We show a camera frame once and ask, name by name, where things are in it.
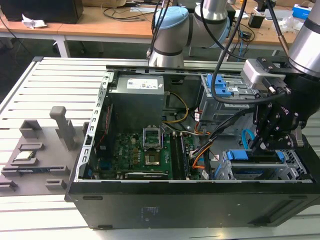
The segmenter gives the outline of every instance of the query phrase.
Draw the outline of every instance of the blue tab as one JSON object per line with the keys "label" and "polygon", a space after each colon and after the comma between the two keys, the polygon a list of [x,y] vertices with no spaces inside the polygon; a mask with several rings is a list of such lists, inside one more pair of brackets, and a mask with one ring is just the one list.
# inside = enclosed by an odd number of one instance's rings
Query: blue tab
{"label": "blue tab", "polygon": [[234,156],[232,155],[231,151],[226,152],[226,156],[228,157],[228,160],[233,160]]}
{"label": "blue tab", "polygon": [[281,151],[277,151],[276,154],[278,155],[281,162],[284,163],[286,160],[285,155]]}
{"label": "blue tab", "polygon": [[215,93],[219,97],[230,97],[232,93],[227,90],[227,88],[215,88]]}
{"label": "blue tab", "polygon": [[217,75],[214,86],[215,88],[225,88],[227,83],[223,80],[221,75]]}
{"label": "blue tab", "polygon": [[234,160],[249,160],[245,150],[230,150],[234,156]]}
{"label": "blue tab", "polygon": [[[212,74],[208,74],[206,76],[206,85],[211,88],[211,83],[212,83]],[[214,83],[215,88],[226,88],[227,83],[224,81],[222,76],[219,74],[215,78],[215,83]]]}
{"label": "blue tab", "polygon": [[215,179],[215,178],[216,178],[216,176],[217,176],[217,174],[218,174],[218,172],[219,172],[220,168],[221,168],[221,164],[219,164],[219,166],[216,168],[216,170],[215,170],[215,172],[214,172],[214,175],[213,175],[213,179]]}

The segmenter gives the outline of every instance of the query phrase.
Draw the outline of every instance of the desk leg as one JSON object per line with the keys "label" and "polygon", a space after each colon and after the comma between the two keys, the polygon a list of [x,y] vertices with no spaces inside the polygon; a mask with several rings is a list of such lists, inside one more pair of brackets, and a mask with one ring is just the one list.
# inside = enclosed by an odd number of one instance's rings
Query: desk leg
{"label": "desk leg", "polygon": [[99,42],[99,53],[103,54],[104,53],[104,43],[101,41]]}
{"label": "desk leg", "polygon": [[60,56],[62,58],[70,58],[70,52],[68,48],[68,43],[64,35],[57,35],[54,37],[56,44],[58,45]]}

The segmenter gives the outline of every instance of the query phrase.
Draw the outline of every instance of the wooden desk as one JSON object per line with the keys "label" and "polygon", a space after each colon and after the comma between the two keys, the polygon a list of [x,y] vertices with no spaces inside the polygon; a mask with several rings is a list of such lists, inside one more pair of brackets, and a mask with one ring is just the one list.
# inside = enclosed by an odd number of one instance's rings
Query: wooden desk
{"label": "wooden desk", "polygon": [[[118,9],[123,12],[129,8]],[[125,18],[140,15],[140,12],[126,11],[122,14],[115,14],[114,17]],[[145,17],[152,21],[153,14],[147,14]],[[59,35],[78,35],[78,36],[102,36],[118,38],[142,38],[151,39],[151,23],[146,19],[144,21],[124,22],[106,17],[100,7],[84,7],[83,15],[77,24],[63,24],[58,29]]]}
{"label": "wooden desk", "polygon": [[[257,3],[254,0],[248,0],[246,12],[250,14],[256,6]],[[237,1],[235,7],[240,8],[241,3]],[[289,10],[288,7],[281,6],[276,6],[275,9]],[[107,13],[111,15],[112,10],[108,10]],[[139,14],[127,11],[122,14],[116,13],[114,16],[123,18]],[[146,18],[151,21],[152,16],[152,14],[148,14]],[[77,24],[48,23],[48,27],[30,29],[21,22],[9,22],[5,17],[3,19],[18,38],[55,40],[61,57],[64,58],[70,57],[67,41],[149,44],[152,38],[151,23],[149,21],[123,22],[114,20],[104,16],[100,7],[84,7],[83,16]],[[247,26],[248,19],[243,19],[242,23]],[[272,21],[264,20],[261,28],[252,28],[252,30],[255,33],[255,39],[250,43],[248,48],[264,50],[282,49]],[[284,36],[289,44],[292,44],[296,38],[296,34],[290,32],[284,33]],[[2,23],[0,23],[0,37],[13,37]],[[235,44],[237,41],[238,35],[234,38],[233,43]]]}
{"label": "wooden desk", "polygon": [[[236,1],[236,5],[233,6],[234,9],[241,8],[241,3],[239,1]],[[253,9],[257,6],[257,3],[253,0],[249,0],[245,7],[245,12],[249,15],[251,12],[253,12]],[[290,7],[286,6],[276,6],[276,10],[290,10]],[[248,25],[249,18],[242,19],[241,23],[249,27]],[[249,32],[248,29],[246,29],[244,26],[240,26],[240,29],[243,31]],[[250,43],[253,45],[276,45],[280,46],[280,42],[278,40],[278,35],[276,32],[276,29],[274,27],[274,23],[271,20],[263,20],[263,23],[261,25],[261,28],[250,28],[253,30],[255,34],[254,40]],[[296,39],[296,34],[293,32],[284,32],[283,33],[286,41],[288,44],[292,44],[294,40]],[[233,43],[236,43],[238,41],[238,35],[235,36]]]}

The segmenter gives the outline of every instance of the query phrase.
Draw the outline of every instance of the orange wire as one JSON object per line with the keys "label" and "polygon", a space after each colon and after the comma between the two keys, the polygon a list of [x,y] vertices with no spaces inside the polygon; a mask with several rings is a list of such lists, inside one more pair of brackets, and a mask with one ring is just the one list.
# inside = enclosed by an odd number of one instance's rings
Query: orange wire
{"label": "orange wire", "polygon": [[212,146],[212,144],[210,144],[209,146],[207,146],[194,160],[193,164],[192,164],[192,168],[193,169],[204,169],[204,166],[196,166],[199,158]]}

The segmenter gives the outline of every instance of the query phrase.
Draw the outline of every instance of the circuit board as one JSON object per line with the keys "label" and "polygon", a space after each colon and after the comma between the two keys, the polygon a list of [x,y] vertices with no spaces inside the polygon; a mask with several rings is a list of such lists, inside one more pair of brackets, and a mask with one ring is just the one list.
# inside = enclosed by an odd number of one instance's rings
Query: circuit board
{"label": "circuit board", "polygon": [[[147,136],[146,142],[157,143],[158,135]],[[183,138],[185,151],[194,148],[191,135]],[[113,179],[116,172],[144,172],[167,174],[173,179],[170,134],[164,134],[160,139],[162,149],[144,150],[142,133],[118,133],[115,139],[112,160],[100,159],[98,169],[103,173],[102,178]]]}

